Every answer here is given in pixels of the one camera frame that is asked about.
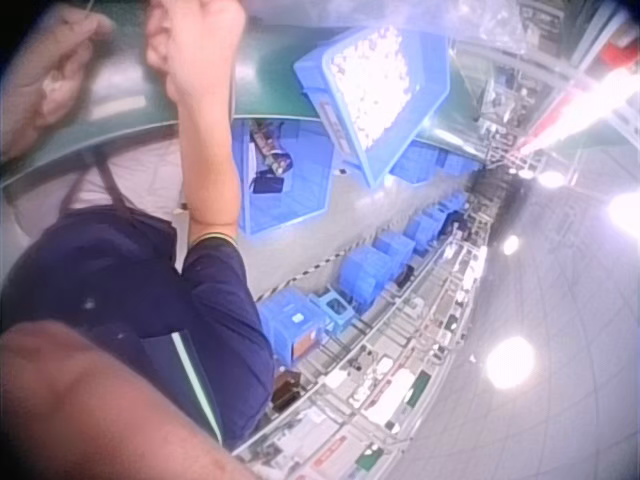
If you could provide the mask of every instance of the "blue plastic bin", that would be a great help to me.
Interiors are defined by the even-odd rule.
[[[468,197],[468,194],[464,192],[456,192],[442,203],[444,203],[449,210],[461,210],[464,204],[467,203]]]
[[[366,151],[360,145],[342,93],[333,78],[335,55],[377,32],[356,28],[318,47],[294,64],[305,93],[345,158],[359,165],[370,187],[379,185],[426,118],[449,93],[449,53],[445,37],[402,30],[400,49],[407,62],[411,99],[393,125]]]
[[[327,315],[293,287],[260,302],[258,312],[274,353],[287,367],[323,340]]]
[[[391,257],[393,278],[397,278],[411,260],[416,242],[398,232],[382,232],[373,242],[373,246]]]
[[[421,214],[409,220],[404,234],[415,242],[414,251],[418,255],[425,255],[429,251],[429,244],[436,239],[442,222],[431,216]]]
[[[356,316],[349,303],[330,287],[322,295],[312,293],[309,300],[327,315],[329,321],[325,325],[325,331],[329,333],[344,331]]]
[[[340,267],[339,286],[359,306],[363,313],[373,304],[385,285],[393,278],[393,260],[371,246],[362,246],[349,253]]]
[[[436,173],[440,149],[422,142],[411,142],[391,169],[391,175],[412,185],[426,183]]]
[[[293,168],[284,175],[282,193],[251,193],[249,123],[232,125],[233,157],[242,185],[240,228],[247,235],[274,230],[319,215],[327,210],[331,189],[333,145],[320,122],[284,121],[280,142],[293,159]],[[256,148],[260,163],[260,153]]]
[[[441,160],[441,168],[448,175],[462,175],[464,173],[465,158],[452,152],[447,152]]]
[[[446,152],[439,158],[438,166],[449,175],[464,175],[479,170],[481,165],[475,160],[453,152]]]
[[[440,202],[433,207],[426,208],[422,214],[425,217],[429,217],[435,223],[437,230],[442,228],[445,220],[447,219],[447,215],[451,213],[453,209],[450,208],[446,203]]]

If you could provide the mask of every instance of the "ceiling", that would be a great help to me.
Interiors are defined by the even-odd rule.
[[[606,211],[639,182],[626,145],[582,151],[575,189],[532,189],[510,226],[522,246],[490,252],[469,340],[394,478],[639,477],[640,253]],[[515,335],[534,374],[498,391],[483,361]]]

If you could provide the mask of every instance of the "navy blue shirt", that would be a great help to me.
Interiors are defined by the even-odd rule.
[[[86,332],[174,401],[140,340],[188,332],[213,393],[224,445],[234,448],[264,412],[274,374],[242,257],[230,241],[207,238],[189,249],[179,273],[175,229],[129,212],[126,217],[104,206],[61,217],[9,274],[2,328],[62,321]]]

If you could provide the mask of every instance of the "shirt sleeve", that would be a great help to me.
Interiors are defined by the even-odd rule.
[[[255,428],[271,398],[271,346],[233,243],[221,237],[198,241],[182,276],[202,322],[191,337],[221,415],[225,446],[233,448]]]

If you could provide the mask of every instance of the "fluorescent light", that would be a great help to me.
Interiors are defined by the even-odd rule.
[[[524,382],[535,365],[535,352],[522,337],[500,343],[487,357],[487,376],[499,389],[513,388]]]
[[[609,204],[611,221],[640,240],[640,191],[623,193]]]
[[[453,133],[449,133],[446,130],[436,128],[433,130],[433,133],[438,135],[441,139],[446,140],[449,143],[453,143],[454,145],[458,145],[460,147],[464,145],[464,141],[460,137],[456,137]]]
[[[567,183],[567,179],[560,172],[548,170],[538,175],[540,185],[546,188],[560,188]]]
[[[505,255],[513,255],[518,248],[520,248],[520,239],[515,235],[511,235],[502,244],[502,251]]]
[[[624,105],[638,90],[640,75],[631,74],[626,68],[614,70],[590,91],[575,95],[559,112],[558,120],[532,142],[524,145],[520,153],[527,155],[586,129]]]
[[[462,149],[463,149],[465,152],[468,152],[468,153],[470,153],[470,154],[472,154],[472,155],[480,155],[480,154],[476,151],[476,149],[475,149],[475,148],[470,147],[469,145],[463,145],[463,146],[462,146]]]
[[[531,170],[520,170],[518,172],[518,175],[520,176],[520,178],[523,178],[525,180],[531,180],[536,176],[535,173],[533,173]]]

